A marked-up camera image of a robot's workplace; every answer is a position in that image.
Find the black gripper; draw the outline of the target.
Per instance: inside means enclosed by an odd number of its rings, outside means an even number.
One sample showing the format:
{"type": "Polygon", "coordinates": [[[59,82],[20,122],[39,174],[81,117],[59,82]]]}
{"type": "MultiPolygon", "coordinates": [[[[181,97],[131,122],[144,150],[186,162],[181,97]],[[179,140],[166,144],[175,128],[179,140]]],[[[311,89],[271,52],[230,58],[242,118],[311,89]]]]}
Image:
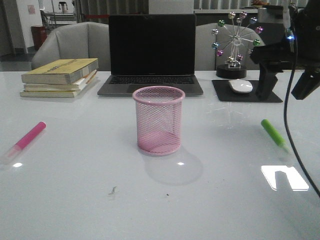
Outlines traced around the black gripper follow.
{"type": "Polygon", "coordinates": [[[250,58],[259,64],[259,80],[255,95],[267,100],[282,73],[281,63],[288,66],[294,60],[305,69],[291,94],[304,100],[320,86],[320,2],[309,0],[304,8],[296,8],[290,0],[279,7],[284,35],[274,44],[254,47],[250,58]]]}

